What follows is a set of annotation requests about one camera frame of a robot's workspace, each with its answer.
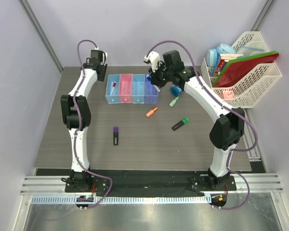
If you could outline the blue whiteboard marker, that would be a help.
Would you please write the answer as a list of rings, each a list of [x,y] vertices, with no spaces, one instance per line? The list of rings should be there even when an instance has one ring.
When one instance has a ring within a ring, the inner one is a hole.
[[[149,82],[151,82],[152,78],[151,78],[151,76],[150,76],[149,74],[145,75],[145,77],[146,77],[146,79],[147,79]],[[152,84],[152,83],[151,83],[151,85],[157,90],[157,92],[160,92],[160,89],[159,89],[158,86],[156,86],[156,85],[154,85],[154,84]]]

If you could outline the red whiteboard marker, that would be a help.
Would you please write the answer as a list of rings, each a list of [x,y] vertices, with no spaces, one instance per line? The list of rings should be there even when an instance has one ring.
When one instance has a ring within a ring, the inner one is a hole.
[[[113,82],[113,86],[112,86],[112,89],[111,89],[111,92],[110,92],[111,96],[113,95],[113,92],[115,90],[116,84],[117,84],[116,82]]]

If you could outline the purple plastic drawer box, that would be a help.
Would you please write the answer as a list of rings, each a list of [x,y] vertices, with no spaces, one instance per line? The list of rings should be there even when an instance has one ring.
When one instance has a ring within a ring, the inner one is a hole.
[[[158,91],[157,89],[149,82],[145,82],[145,93],[144,93],[144,102],[146,104],[156,104],[158,102]]]

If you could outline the light blue drawer box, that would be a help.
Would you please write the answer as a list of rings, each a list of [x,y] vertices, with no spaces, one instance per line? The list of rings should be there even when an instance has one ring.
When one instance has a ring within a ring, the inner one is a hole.
[[[109,104],[119,104],[119,81],[120,74],[108,75],[105,98]]]
[[[144,74],[132,75],[132,103],[144,104],[145,102],[145,76]]]

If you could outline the pink plastic drawer box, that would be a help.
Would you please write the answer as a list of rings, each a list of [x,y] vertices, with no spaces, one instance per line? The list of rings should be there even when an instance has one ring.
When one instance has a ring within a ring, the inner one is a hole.
[[[119,82],[120,103],[132,103],[132,74],[121,74]]]

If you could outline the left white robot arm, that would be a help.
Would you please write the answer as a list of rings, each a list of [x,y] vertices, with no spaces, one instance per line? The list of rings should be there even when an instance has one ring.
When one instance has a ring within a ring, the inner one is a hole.
[[[88,192],[93,186],[89,173],[90,163],[87,155],[87,131],[91,123],[91,112],[87,97],[96,81],[103,81],[107,53],[99,49],[91,50],[91,56],[82,64],[80,76],[74,88],[60,99],[63,123],[66,125],[72,145],[72,166],[65,191]]]

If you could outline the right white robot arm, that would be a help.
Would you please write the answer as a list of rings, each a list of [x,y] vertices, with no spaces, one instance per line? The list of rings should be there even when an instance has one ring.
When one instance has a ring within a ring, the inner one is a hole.
[[[152,85],[162,88],[171,82],[192,96],[211,117],[214,125],[209,137],[214,153],[208,169],[208,185],[213,190],[223,188],[229,179],[229,153],[235,149],[244,134],[244,111],[241,108],[227,111],[227,104],[208,87],[193,67],[184,65],[177,50],[166,52],[162,56],[151,51],[144,62],[151,65],[149,74]]]

